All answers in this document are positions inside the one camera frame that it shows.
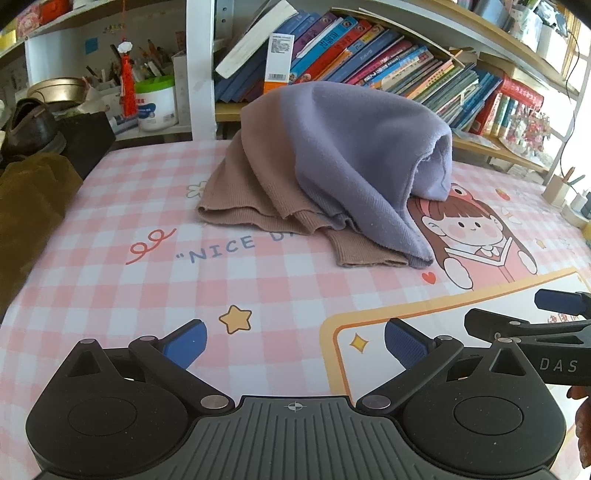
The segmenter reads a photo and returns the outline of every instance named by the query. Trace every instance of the brown fabric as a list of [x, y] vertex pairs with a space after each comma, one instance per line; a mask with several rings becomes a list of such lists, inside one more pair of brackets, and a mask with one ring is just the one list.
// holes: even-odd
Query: brown fabric
[[311, 235], [320, 231], [343, 267], [407, 265], [399, 252], [351, 228], [332, 228], [297, 183], [296, 158], [282, 122], [277, 121], [281, 118], [278, 92], [267, 93], [265, 100], [242, 109], [242, 129], [207, 182], [197, 205], [198, 217], [217, 225], [256, 225], [267, 232]]
[[35, 154], [0, 171], [0, 322], [81, 185], [57, 154]]

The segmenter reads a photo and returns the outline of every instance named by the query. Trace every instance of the cartoon girl's face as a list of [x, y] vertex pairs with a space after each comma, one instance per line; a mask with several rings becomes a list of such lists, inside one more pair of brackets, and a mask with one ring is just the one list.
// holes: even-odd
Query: cartoon girl's face
[[439, 236], [447, 236], [456, 242], [475, 247], [494, 245], [503, 240], [503, 226], [492, 217], [447, 217], [434, 220], [423, 217], [423, 223]]

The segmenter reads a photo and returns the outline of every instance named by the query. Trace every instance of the red squiggle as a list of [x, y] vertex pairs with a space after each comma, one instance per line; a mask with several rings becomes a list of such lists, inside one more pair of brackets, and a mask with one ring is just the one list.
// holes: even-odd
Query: red squiggle
[[156, 230], [152, 230], [148, 234], [148, 240], [150, 240], [154, 244], [151, 247], [148, 247], [148, 244], [146, 244], [144, 242], [137, 242], [137, 243], [134, 243], [133, 245], [131, 245], [131, 247], [129, 247], [129, 251], [131, 253], [133, 253], [134, 255], [139, 255], [139, 256], [134, 258], [133, 260], [126, 262], [125, 265], [131, 265], [132, 263], [135, 263], [138, 260], [141, 260], [146, 253], [151, 252], [152, 250], [156, 249], [160, 245], [160, 243], [162, 243], [163, 240], [166, 240], [167, 238], [172, 236], [172, 234], [176, 231], [177, 231], [176, 228], [173, 228], [173, 230], [168, 235], [164, 235], [164, 230], [162, 230], [160, 228], [157, 228]]

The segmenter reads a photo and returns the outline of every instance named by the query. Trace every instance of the red tassel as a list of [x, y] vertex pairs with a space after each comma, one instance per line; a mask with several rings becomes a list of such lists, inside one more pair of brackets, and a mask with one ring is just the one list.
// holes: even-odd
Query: red tassel
[[129, 54], [121, 55], [121, 97], [123, 99], [123, 115], [125, 117], [134, 116], [138, 113], [138, 106], [135, 103], [135, 82], [134, 74], [131, 72], [131, 62]]

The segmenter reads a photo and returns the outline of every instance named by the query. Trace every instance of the yellow border frame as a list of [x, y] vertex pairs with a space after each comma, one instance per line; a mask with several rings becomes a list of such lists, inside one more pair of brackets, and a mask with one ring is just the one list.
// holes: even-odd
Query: yellow border frame
[[338, 313], [327, 318], [320, 326], [320, 349], [326, 366], [326, 374], [329, 380], [330, 392], [333, 395], [351, 396], [349, 384], [345, 375], [345, 366], [340, 355], [337, 336], [345, 328], [372, 325], [374, 323], [386, 322], [388, 319], [397, 317], [400, 319], [412, 318], [417, 315], [440, 312], [451, 308], [463, 307], [472, 303], [490, 300], [502, 295], [515, 293], [527, 288], [535, 287], [558, 278], [567, 277], [576, 273], [579, 278], [591, 291], [588, 283], [574, 267], [564, 268], [556, 272], [544, 275], [536, 275], [532, 278], [525, 278], [513, 283], [483, 288], [478, 291], [449, 295], [432, 300], [422, 300], [413, 303], [405, 303], [378, 309], [359, 310], [357, 312]]

